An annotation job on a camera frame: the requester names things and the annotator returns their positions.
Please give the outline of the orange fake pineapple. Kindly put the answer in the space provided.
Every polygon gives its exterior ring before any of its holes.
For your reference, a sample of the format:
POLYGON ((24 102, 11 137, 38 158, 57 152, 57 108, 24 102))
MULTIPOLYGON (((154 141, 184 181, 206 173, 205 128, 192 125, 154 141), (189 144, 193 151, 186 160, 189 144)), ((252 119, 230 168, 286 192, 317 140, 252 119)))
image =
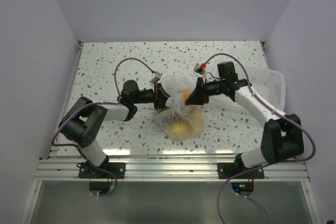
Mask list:
POLYGON ((190 93, 189 92, 182 92, 182 97, 184 99, 184 101, 186 101, 190 96, 190 93))

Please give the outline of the clear printed plastic bag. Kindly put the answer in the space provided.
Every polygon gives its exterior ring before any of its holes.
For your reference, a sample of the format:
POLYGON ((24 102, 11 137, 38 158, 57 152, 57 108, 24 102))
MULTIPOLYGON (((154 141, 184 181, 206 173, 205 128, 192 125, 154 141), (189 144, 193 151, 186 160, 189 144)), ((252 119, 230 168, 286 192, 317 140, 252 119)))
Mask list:
MULTIPOLYGON (((167 108, 159 110, 153 121, 155 125, 170 138, 169 127, 171 124, 176 122, 188 122, 191 125, 192 113, 195 110, 201 112, 201 109, 196 105, 186 105, 182 97, 182 92, 189 92, 191 94, 195 88, 195 84, 193 84, 190 79, 184 76, 171 75, 164 77, 161 84, 171 97, 166 102, 167 108)), ((188 138, 194 138, 200 135, 201 134, 194 134, 192 130, 188 138)))

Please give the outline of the yellow fake pear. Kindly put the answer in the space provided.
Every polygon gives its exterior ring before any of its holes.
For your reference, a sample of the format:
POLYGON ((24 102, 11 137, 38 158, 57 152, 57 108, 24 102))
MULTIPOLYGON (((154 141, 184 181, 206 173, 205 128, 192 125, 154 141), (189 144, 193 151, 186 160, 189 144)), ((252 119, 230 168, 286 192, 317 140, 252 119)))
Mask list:
POLYGON ((192 127, 188 122, 176 122, 169 127, 169 137, 172 140, 184 140, 188 138, 192 127))

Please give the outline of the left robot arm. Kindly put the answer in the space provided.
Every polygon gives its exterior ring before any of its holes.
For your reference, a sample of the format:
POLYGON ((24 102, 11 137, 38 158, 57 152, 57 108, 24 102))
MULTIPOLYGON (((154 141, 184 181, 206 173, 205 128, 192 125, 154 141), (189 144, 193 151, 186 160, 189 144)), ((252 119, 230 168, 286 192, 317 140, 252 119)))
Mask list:
POLYGON ((136 81, 128 80, 123 84, 118 103, 98 103, 81 97, 61 120, 58 129, 85 157, 92 174, 104 178, 109 172, 109 158, 97 141, 102 123, 131 120, 138 111, 137 104, 152 103, 156 110, 163 109, 169 97, 161 83, 154 84, 152 89, 140 90, 136 81))

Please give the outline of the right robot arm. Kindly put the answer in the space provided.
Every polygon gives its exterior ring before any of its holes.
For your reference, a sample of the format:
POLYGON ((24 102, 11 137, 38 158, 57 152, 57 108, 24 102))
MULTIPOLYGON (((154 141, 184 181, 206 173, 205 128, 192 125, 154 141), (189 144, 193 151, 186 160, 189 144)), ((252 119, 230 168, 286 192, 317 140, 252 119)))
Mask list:
POLYGON ((233 62, 217 65, 219 78, 205 82, 198 78, 196 87, 186 99, 187 105, 203 105, 211 96, 225 95, 246 109, 263 127, 260 146, 236 155, 234 172, 246 178, 253 167, 284 162, 304 151, 301 121, 295 114, 286 115, 271 107, 264 98, 248 85, 247 79, 239 79, 233 62))

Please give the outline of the white plastic basket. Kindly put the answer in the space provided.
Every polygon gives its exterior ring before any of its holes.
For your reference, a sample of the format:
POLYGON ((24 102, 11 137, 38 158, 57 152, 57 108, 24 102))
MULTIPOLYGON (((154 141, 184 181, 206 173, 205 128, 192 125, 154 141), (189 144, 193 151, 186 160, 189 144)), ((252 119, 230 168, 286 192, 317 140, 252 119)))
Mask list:
MULTIPOLYGON (((277 109, 283 111, 286 99, 286 83, 282 73, 270 69, 245 67, 252 87, 261 97, 277 109)), ((246 114, 247 110, 234 103, 225 95, 210 97, 209 106, 220 109, 225 112, 237 112, 246 114)))

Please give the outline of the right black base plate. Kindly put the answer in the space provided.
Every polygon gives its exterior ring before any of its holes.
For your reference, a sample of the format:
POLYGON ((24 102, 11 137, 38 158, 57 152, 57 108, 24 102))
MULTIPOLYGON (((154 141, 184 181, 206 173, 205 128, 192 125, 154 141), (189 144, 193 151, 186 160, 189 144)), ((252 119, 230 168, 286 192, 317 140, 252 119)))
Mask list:
POLYGON ((253 172, 246 172, 249 168, 246 168, 241 159, 241 154, 237 154, 233 162, 229 163, 217 163, 217 173, 219 179, 228 179, 234 175, 244 173, 238 176, 238 179, 264 179, 264 170, 255 170, 253 172))

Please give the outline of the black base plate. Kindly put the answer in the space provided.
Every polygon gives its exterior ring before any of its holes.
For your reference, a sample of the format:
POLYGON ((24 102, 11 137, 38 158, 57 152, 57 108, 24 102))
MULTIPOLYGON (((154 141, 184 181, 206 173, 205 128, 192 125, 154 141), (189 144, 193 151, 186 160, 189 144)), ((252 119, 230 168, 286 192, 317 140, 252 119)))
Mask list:
POLYGON ((246 168, 241 159, 241 154, 237 154, 233 162, 229 163, 217 163, 217 173, 219 179, 228 179, 234 175, 244 173, 238 176, 238 179, 264 179, 264 170, 255 170, 253 172, 246 172, 249 168, 246 168))
POLYGON ((76 164, 81 179, 124 179, 126 163, 104 161, 100 167, 91 165, 88 161, 76 164))

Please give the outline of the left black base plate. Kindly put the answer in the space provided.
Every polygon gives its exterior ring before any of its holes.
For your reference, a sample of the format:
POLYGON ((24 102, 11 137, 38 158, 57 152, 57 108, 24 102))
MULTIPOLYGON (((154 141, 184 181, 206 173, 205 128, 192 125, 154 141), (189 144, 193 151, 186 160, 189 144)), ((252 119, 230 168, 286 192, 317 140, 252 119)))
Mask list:
POLYGON ((126 163, 104 161, 100 167, 91 165, 88 161, 76 164, 81 179, 124 179, 126 163))

